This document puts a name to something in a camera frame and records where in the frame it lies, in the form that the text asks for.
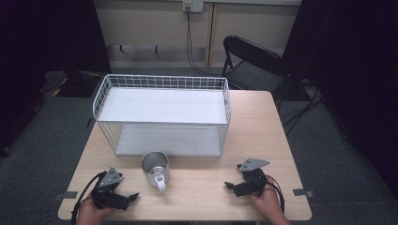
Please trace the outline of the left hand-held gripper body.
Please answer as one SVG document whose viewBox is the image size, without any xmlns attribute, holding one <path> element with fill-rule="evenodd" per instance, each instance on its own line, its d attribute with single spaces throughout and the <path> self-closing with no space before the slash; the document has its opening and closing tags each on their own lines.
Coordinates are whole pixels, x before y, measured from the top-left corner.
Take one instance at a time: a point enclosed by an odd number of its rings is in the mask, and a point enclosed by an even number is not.
<svg viewBox="0 0 398 225">
<path fill-rule="evenodd" d="M 115 193 L 115 189 L 122 181 L 122 174 L 114 167 L 99 175 L 99 181 L 91 191 L 93 203 L 99 208 L 114 208 L 126 210 L 130 205 L 128 197 Z"/>
</svg>

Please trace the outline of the dark stand base yellow tape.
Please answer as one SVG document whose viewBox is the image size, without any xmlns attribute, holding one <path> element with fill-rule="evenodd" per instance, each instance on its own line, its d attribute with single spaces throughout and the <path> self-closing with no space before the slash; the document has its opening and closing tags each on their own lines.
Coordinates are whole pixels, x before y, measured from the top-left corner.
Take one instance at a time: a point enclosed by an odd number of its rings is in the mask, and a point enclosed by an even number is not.
<svg viewBox="0 0 398 225">
<path fill-rule="evenodd" d="M 103 75 L 92 71 L 51 71 L 45 74 L 39 92 L 59 98 L 91 98 Z"/>
</svg>

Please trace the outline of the grey tape strip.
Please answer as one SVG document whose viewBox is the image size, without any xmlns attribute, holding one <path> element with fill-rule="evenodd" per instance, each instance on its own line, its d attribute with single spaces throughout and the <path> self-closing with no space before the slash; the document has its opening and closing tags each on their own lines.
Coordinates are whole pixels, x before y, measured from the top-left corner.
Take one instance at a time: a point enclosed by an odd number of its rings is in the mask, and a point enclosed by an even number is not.
<svg viewBox="0 0 398 225">
<path fill-rule="evenodd" d="M 63 193 L 55 194 L 53 200 L 62 202 L 64 199 L 75 199 L 77 194 L 77 191 L 64 191 Z"/>
<path fill-rule="evenodd" d="M 311 189 L 297 188 L 293 190 L 295 196 L 306 196 L 307 198 L 312 198 L 314 192 Z"/>
</svg>

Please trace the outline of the person's left hand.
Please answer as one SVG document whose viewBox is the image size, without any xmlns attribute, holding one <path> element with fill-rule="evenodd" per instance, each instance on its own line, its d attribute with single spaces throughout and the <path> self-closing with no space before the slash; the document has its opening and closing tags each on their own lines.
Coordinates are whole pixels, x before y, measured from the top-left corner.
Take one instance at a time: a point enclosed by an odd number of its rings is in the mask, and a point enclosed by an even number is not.
<svg viewBox="0 0 398 225">
<path fill-rule="evenodd" d="M 99 209 L 91 198 L 82 202 L 79 207 L 76 225 L 100 225 L 114 212 L 114 208 Z"/>
</svg>

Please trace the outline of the dark curtain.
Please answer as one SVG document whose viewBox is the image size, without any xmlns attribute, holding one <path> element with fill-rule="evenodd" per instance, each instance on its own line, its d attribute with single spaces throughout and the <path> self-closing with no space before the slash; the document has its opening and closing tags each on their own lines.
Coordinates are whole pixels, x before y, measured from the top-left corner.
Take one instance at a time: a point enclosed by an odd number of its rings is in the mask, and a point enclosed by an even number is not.
<svg viewBox="0 0 398 225">
<path fill-rule="evenodd" d="M 301 0 L 283 59 L 398 197 L 398 0 Z"/>
<path fill-rule="evenodd" d="M 111 71 L 94 0 L 0 0 L 0 157 L 59 70 Z"/>
</svg>

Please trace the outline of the person's right hand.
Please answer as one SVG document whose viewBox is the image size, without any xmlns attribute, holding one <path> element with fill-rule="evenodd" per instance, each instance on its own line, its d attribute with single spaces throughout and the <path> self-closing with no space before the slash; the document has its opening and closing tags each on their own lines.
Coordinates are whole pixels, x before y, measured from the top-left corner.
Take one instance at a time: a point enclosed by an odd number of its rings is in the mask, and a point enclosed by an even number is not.
<svg viewBox="0 0 398 225">
<path fill-rule="evenodd" d="M 257 210 L 269 221 L 274 221 L 283 215 L 276 189 L 273 186 L 265 185 L 261 194 L 251 194 L 249 198 Z"/>
</svg>

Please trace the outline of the black folding chair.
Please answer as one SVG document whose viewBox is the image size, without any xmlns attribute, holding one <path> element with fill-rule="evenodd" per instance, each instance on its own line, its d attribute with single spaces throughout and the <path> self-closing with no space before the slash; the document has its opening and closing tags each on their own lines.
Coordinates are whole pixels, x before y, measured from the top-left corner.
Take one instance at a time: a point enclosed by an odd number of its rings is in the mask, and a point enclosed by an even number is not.
<svg viewBox="0 0 398 225">
<path fill-rule="evenodd" d="M 226 59 L 222 76 L 231 87 L 268 91 L 275 101 L 281 98 L 289 74 L 277 53 L 239 36 L 226 37 L 223 47 Z"/>
</svg>

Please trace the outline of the white wall outlet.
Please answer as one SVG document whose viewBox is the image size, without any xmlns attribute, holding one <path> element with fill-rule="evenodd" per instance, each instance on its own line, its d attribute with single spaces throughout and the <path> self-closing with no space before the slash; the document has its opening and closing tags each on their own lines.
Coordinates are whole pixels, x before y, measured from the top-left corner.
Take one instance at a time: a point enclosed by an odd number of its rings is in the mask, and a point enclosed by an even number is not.
<svg viewBox="0 0 398 225">
<path fill-rule="evenodd" d="M 204 3 L 197 0 L 184 0 L 182 2 L 182 10 L 184 12 L 202 13 L 204 11 Z"/>
</svg>

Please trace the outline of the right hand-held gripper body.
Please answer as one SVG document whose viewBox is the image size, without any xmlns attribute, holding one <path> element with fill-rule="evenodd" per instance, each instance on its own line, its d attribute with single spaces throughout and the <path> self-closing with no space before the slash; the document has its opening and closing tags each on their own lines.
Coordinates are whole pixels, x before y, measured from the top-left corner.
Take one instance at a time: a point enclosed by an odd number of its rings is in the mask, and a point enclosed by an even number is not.
<svg viewBox="0 0 398 225">
<path fill-rule="evenodd" d="M 269 164 L 268 160 L 246 158 L 243 163 L 237 165 L 237 169 L 242 173 L 243 183 L 233 185 L 233 192 L 237 197 L 253 193 L 261 193 L 268 179 L 262 167 Z"/>
</svg>

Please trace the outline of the wooden wall strip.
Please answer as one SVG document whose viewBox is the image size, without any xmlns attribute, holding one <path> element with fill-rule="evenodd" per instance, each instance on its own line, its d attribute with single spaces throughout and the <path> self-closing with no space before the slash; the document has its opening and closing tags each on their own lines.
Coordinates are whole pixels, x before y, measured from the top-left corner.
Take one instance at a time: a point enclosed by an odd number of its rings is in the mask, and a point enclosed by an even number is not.
<svg viewBox="0 0 398 225">
<path fill-rule="evenodd" d="M 217 21 L 217 4 L 210 2 L 206 3 L 206 6 L 208 8 L 206 65 L 210 67 L 212 64 L 215 23 Z"/>
</svg>

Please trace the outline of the white metal mug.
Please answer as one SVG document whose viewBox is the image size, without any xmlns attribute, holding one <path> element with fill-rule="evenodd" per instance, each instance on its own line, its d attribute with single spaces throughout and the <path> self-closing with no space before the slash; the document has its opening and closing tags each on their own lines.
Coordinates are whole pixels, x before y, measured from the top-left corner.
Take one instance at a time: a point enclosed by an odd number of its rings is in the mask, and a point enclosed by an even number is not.
<svg viewBox="0 0 398 225">
<path fill-rule="evenodd" d="M 169 159 L 160 151 L 146 153 L 141 160 L 141 168 L 146 181 L 160 192 L 166 190 L 166 184 L 170 179 Z"/>
</svg>

